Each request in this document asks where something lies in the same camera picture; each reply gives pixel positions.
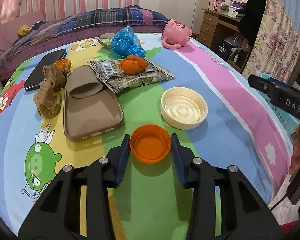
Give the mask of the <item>person's right hand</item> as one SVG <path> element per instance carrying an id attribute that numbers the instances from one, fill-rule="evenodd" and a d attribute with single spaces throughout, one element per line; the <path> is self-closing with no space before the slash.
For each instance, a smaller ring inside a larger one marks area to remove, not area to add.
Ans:
<path id="1" fill-rule="evenodd" d="M 290 161 L 289 174 L 292 176 L 300 168 L 300 126 L 295 130 L 295 137 L 293 142 L 293 155 Z"/>

